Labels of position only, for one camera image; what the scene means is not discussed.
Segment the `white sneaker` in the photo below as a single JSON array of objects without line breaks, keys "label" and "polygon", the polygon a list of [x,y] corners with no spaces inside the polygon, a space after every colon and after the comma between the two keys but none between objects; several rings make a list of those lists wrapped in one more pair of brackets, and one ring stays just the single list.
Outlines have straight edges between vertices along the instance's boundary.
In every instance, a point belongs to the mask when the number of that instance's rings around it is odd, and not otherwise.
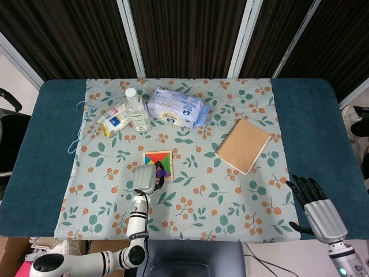
[{"label": "white sneaker", "polygon": [[342,112],[342,117],[344,119],[344,123],[345,123],[345,127],[346,127],[346,132],[347,135],[349,137],[349,139],[351,141],[356,141],[358,140],[358,136],[355,136],[352,132],[351,132],[351,126],[357,122],[359,122],[360,120],[362,120],[363,118],[358,116],[358,114],[356,113],[355,109],[352,106],[346,106],[343,108]]}]

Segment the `bottle cap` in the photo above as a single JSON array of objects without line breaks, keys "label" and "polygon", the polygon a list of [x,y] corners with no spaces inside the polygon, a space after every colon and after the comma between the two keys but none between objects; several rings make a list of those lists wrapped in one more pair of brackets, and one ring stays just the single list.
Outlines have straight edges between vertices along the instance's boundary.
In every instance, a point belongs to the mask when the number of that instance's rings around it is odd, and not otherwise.
[{"label": "bottle cap", "polygon": [[135,98],[136,96],[137,96],[137,91],[134,88],[128,88],[126,90],[127,99],[132,99],[132,98]]}]

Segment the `black cable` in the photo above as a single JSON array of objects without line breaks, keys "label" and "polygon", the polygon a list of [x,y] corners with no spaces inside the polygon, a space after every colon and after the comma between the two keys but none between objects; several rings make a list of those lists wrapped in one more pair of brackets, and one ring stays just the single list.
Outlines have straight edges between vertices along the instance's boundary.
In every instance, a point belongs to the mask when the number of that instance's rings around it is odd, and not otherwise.
[{"label": "black cable", "polygon": [[[145,200],[146,200],[146,225],[145,225],[145,232],[148,231],[148,218],[149,218],[149,200],[148,197],[146,196],[146,193],[144,193],[145,196]],[[146,271],[146,267],[148,266],[148,261],[149,261],[149,249],[148,249],[148,238],[145,238],[145,247],[146,247],[146,263],[145,263],[145,268],[144,271],[142,272],[142,277],[144,277],[145,275],[145,271]]]},{"label": "black cable", "polygon": [[261,263],[267,270],[269,270],[274,276],[278,277],[277,274],[275,274],[267,265],[265,265],[258,257],[253,256],[253,255],[249,255],[249,254],[245,254],[244,256],[250,256],[253,257],[254,259],[256,259],[256,261],[258,261],[259,263]]},{"label": "black cable", "polygon": [[253,257],[254,259],[256,259],[256,261],[258,261],[259,263],[261,263],[264,267],[266,267],[274,276],[278,277],[278,275],[276,275],[267,265],[265,265],[264,263],[266,264],[270,264],[274,267],[277,267],[279,269],[282,269],[284,271],[287,271],[289,273],[292,273],[294,274],[296,277],[299,277],[296,273],[294,273],[293,271],[289,270],[289,269],[286,269],[284,267],[280,267],[279,265],[276,265],[276,264],[272,264],[268,261],[265,261],[265,260],[262,260],[262,259],[259,259],[255,254],[254,252],[251,250],[251,248],[248,246],[248,244],[246,242],[244,242],[244,244],[247,246],[247,248],[249,249],[249,251],[251,252],[252,255],[249,255],[249,254],[245,254],[244,256],[250,256],[250,257]]}]

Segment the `robot finger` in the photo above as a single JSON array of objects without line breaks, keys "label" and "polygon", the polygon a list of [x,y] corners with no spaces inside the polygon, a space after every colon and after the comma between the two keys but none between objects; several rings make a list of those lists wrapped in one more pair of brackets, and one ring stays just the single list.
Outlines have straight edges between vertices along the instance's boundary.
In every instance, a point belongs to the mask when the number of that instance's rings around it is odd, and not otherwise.
[{"label": "robot finger", "polygon": [[307,189],[309,190],[310,195],[312,197],[312,200],[313,201],[320,200],[321,197],[318,193],[318,190],[315,188],[315,186],[303,177],[301,177],[301,180],[302,180],[302,182],[304,182],[306,184]]},{"label": "robot finger", "polygon": [[303,177],[300,178],[300,186],[300,189],[305,194],[307,201],[309,203],[315,201],[314,197],[311,194],[311,190],[308,187],[308,182]]},{"label": "robot finger", "polygon": [[297,225],[295,222],[290,221],[288,222],[288,224],[297,232],[299,233],[303,233],[303,234],[308,234],[308,235],[314,235],[314,233],[312,232],[312,229],[310,227],[301,227],[299,225]]},{"label": "robot finger", "polygon": [[289,186],[290,189],[292,189],[292,192],[295,194],[298,202],[300,203],[301,207],[304,208],[304,205],[307,204],[307,200],[305,198],[305,195],[301,193],[299,188],[295,186],[290,181],[286,181],[286,184]]},{"label": "robot finger", "polygon": [[292,175],[292,178],[296,181],[297,186],[301,191],[301,194],[304,195],[306,199],[305,204],[313,202],[312,195],[310,193],[309,188],[307,187],[307,184],[304,181],[302,181],[299,177],[297,177],[296,175]]},{"label": "robot finger", "polygon": [[[159,167],[161,170],[164,170],[164,166],[161,163],[161,161],[159,161],[159,160],[155,163],[155,166],[156,166],[156,169]],[[154,191],[158,190],[158,189],[161,189],[163,187],[163,184],[164,184],[164,181],[165,181],[165,178],[163,176],[159,177],[158,174],[156,176],[157,176],[156,179],[159,178],[159,182],[157,184],[155,184]]]},{"label": "robot finger", "polygon": [[324,194],[324,191],[322,190],[322,188],[318,185],[318,183],[316,182],[316,180],[312,179],[312,178],[308,178],[309,183],[311,183],[316,190],[318,191],[319,194],[319,199],[324,200],[327,199],[327,197]]}]

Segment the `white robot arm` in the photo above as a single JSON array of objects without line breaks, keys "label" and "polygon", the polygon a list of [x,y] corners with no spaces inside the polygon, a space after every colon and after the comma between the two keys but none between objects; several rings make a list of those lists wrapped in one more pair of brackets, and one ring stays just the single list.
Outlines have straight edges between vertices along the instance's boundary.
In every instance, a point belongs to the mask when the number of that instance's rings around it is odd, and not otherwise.
[{"label": "white robot arm", "polygon": [[156,166],[137,167],[133,183],[136,196],[133,198],[127,236],[130,245],[118,252],[103,251],[83,256],[47,254],[36,259],[30,270],[30,277],[60,277],[65,273],[73,277],[104,276],[116,269],[138,267],[145,260],[147,249],[145,243],[149,238],[147,230],[148,198],[164,178],[156,184]]},{"label": "white robot arm", "polygon": [[314,235],[320,242],[328,244],[328,255],[341,276],[368,277],[358,253],[344,242],[347,229],[332,201],[327,199],[314,179],[292,177],[297,186],[289,181],[287,185],[305,210],[311,228],[300,227],[294,222],[289,225],[300,233]]}]

